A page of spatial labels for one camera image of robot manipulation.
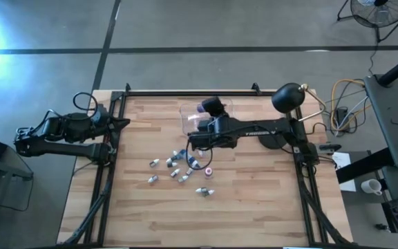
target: table leg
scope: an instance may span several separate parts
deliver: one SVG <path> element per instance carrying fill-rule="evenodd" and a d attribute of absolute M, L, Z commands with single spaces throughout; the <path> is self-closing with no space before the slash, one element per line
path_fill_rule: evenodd
<path fill-rule="evenodd" d="M 394 165 L 394 161 L 389 148 L 385 148 L 337 170 L 337 179 L 339 183 L 344 183 L 388 165 Z"/>

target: concrete floor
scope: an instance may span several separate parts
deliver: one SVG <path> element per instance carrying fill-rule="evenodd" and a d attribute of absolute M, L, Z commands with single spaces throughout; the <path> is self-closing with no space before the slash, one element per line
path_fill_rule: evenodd
<path fill-rule="evenodd" d="M 0 0 L 0 49 L 102 48 L 113 4 L 114 0 Z M 111 47 L 373 46 L 373 30 L 354 20 L 336 22 L 341 4 L 327 0 L 123 1 Z M 398 46 L 398 29 L 382 45 Z M 398 62 L 396 49 L 377 52 L 375 73 L 385 73 Z M 128 82 L 133 89 L 248 89 L 257 82 L 261 88 L 277 89 L 287 82 L 306 82 L 329 100 L 337 80 L 369 75 L 371 54 L 371 50 L 112 54 L 100 88 L 123 89 Z M 37 124 L 48 109 L 75 111 L 71 98 L 92 89 L 99 60 L 100 54 L 0 55 L 0 141 L 11 145 L 17 127 Z M 347 93 L 356 90 L 352 86 Z M 341 105 L 352 108 L 364 95 L 345 98 Z M 341 144 L 343 151 L 376 151 L 386 146 L 376 127 L 373 110 L 368 109 L 366 124 L 355 134 L 334 138 L 328 133 L 328 138 Z M 75 158 L 47 155 L 26 161 L 35 172 L 30 207 L 26 212 L 0 208 L 0 248 L 56 242 Z M 16 190 L 8 194 L 8 203 L 26 198 L 26 190 Z M 375 204 L 349 200 L 345 205 L 355 242 L 389 246 L 391 241 L 398 248 L 398 234 L 373 230 L 376 221 L 384 222 L 383 213 L 371 206 Z"/>

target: clear plastic container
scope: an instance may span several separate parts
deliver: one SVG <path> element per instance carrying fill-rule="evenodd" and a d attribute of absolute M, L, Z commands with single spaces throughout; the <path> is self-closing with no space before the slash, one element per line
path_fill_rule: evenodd
<path fill-rule="evenodd" d="M 189 132 L 197 131 L 201 120 L 210 119 L 207 112 L 198 112 L 198 104 L 203 100 L 199 100 L 197 104 L 188 103 L 180 106 L 180 120 L 182 123 L 182 132 L 187 135 Z M 220 98 L 222 104 L 225 105 L 225 111 L 232 117 L 234 116 L 233 102 L 230 99 Z"/>

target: paper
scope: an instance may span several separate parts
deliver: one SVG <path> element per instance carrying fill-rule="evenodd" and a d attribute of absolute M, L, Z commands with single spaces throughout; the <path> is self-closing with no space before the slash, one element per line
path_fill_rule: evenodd
<path fill-rule="evenodd" d="M 332 159 L 337 164 L 336 170 L 351 164 L 350 155 L 348 153 L 334 152 Z M 356 192 L 356 184 L 354 183 L 354 180 L 340 184 L 340 190 Z"/>

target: small bottle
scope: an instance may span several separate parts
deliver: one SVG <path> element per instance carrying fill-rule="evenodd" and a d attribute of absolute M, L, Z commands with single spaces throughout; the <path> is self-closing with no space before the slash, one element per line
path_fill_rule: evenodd
<path fill-rule="evenodd" d="M 189 168 L 188 170 L 187 170 L 187 173 L 185 173 L 187 176 L 189 176 L 189 175 L 191 175 L 192 173 L 193 173 L 193 169 L 192 168 Z"/>
<path fill-rule="evenodd" d="M 205 179 L 211 179 L 213 178 L 213 170 L 208 167 L 205 169 Z"/>
<path fill-rule="evenodd" d="M 207 190 L 206 192 L 203 193 L 204 197 L 212 195 L 214 193 L 214 190 Z"/>
<path fill-rule="evenodd" d="M 150 167 L 155 167 L 159 163 L 159 159 L 152 160 L 149 164 Z"/>
<path fill-rule="evenodd" d="M 196 190 L 196 193 L 205 193 L 207 191 L 208 191 L 208 189 L 206 187 L 200 187 Z"/>
<path fill-rule="evenodd" d="M 178 182 L 179 182 L 179 183 L 183 183 L 183 182 L 185 182 L 187 179 L 188 179 L 188 176 L 183 176 L 183 177 L 180 177 L 180 178 L 178 179 Z"/>
<path fill-rule="evenodd" d="M 179 172 L 180 172 L 180 169 L 176 169 L 175 171 L 173 171 L 173 172 L 170 174 L 170 176 L 173 177 L 173 178 L 175 178 L 175 176 L 177 176 L 177 175 L 179 174 Z"/>
<path fill-rule="evenodd" d="M 185 149 L 181 149 L 177 156 L 179 156 L 179 159 L 181 159 L 181 158 L 185 159 L 186 154 L 187 154 L 187 151 Z"/>
<path fill-rule="evenodd" d="M 179 160 L 181 156 L 179 156 L 179 153 L 177 151 L 173 151 L 173 156 L 167 159 L 167 164 L 172 163 L 175 160 Z"/>
<path fill-rule="evenodd" d="M 175 166 L 178 166 L 178 163 L 174 162 L 167 163 L 167 167 L 175 167 Z"/>
<path fill-rule="evenodd" d="M 196 160 L 196 158 L 194 158 L 193 156 L 188 157 L 188 163 L 190 164 L 190 166 L 192 166 L 193 168 L 199 168 L 199 162 Z"/>
<path fill-rule="evenodd" d="M 157 175 L 154 175 L 154 176 L 150 177 L 149 183 L 154 183 L 154 182 L 156 182 L 158 179 L 159 179 L 159 177 L 158 177 Z"/>

